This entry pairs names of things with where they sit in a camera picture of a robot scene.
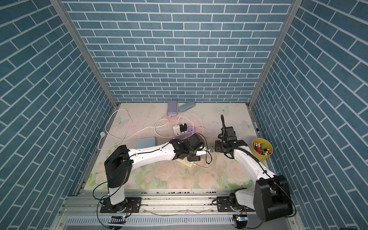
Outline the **yellow top kitchen scale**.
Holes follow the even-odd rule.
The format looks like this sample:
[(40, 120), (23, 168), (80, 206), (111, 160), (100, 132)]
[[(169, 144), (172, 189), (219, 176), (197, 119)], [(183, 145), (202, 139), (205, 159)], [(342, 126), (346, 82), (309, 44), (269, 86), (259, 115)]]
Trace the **yellow top kitchen scale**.
[(188, 161), (187, 158), (182, 159), (180, 162), (187, 167), (192, 167), (194, 165), (194, 162)]

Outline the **purple power strip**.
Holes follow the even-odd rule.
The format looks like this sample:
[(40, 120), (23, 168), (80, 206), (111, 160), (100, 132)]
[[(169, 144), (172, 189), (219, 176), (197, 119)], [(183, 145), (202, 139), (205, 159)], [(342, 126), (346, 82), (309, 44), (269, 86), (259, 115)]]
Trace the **purple power strip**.
[(179, 136), (173, 136), (174, 139), (186, 139), (194, 134), (194, 127), (189, 126), (187, 132), (181, 132)]

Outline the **black charger adapter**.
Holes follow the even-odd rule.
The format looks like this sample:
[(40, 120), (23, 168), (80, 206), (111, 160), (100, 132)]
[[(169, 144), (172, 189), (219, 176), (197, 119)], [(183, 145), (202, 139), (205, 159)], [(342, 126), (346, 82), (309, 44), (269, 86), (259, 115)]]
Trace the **black charger adapter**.
[(188, 130), (186, 123), (180, 124), (179, 128), (180, 128), (180, 132), (187, 132)]

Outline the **blue top kitchen scale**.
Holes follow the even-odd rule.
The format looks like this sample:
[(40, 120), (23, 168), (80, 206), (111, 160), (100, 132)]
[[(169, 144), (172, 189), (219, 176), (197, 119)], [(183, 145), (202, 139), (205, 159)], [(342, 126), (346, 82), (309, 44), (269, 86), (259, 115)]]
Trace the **blue top kitchen scale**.
[(156, 139), (154, 137), (138, 139), (136, 143), (137, 149), (145, 149), (156, 146)]

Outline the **white charger adapter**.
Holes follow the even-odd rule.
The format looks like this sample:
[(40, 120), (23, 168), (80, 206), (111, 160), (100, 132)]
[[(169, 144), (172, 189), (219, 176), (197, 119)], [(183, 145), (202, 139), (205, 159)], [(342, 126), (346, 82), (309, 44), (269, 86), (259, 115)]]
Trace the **white charger adapter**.
[(173, 126), (173, 135), (174, 136), (179, 136), (180, 133), (181, 133), (180, 126), (179, 125)]

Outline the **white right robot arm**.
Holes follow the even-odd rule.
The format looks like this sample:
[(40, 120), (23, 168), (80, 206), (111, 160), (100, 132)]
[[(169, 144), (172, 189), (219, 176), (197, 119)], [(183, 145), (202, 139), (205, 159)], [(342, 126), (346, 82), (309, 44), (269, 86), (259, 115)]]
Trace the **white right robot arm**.
[(218, 138), (215, 150), (240, 163), (255, 183), (253, 189), (234, 190), (230, 194), (231, 207), (235, 211), (252, 209), (262, 222), (292, 217), (296, 209), (287, 179), (268, 170), (247, 144), (237, 139), (233, 127), (222, 127)]

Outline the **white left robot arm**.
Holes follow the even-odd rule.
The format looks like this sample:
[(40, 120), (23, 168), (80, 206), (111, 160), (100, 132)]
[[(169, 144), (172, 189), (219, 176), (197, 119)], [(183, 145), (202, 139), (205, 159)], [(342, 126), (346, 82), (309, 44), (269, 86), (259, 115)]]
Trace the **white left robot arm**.
[(189, 162), (197, 162), (208, 150), (207, 142), (197, 133), (184, 140), (172, 139), (165, 144), (145, 149), (119, 146), (104, 162), (111, 205), (126, 203), (124, 184), (131, 171), (161, 161), (187, 158)]

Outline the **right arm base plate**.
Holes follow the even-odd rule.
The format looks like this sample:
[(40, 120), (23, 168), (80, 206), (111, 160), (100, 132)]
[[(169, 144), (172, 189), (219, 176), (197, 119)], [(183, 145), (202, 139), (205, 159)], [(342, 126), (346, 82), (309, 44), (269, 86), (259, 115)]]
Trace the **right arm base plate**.
[(255, 212), (253, 209), (238, 205), (233, 198), (228, 196), (218, 196), (212, 200), (218, 212)]

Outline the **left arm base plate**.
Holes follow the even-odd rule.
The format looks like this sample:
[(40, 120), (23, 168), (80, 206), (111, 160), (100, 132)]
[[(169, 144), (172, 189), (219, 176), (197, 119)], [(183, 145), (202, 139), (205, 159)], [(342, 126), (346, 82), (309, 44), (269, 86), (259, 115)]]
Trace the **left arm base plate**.
[(138, 213), (141, 207), (141, 197), (128, 197), (122, 203), (112, 205), (110, 198), (104, 198), (101, 204), (101, 213)]

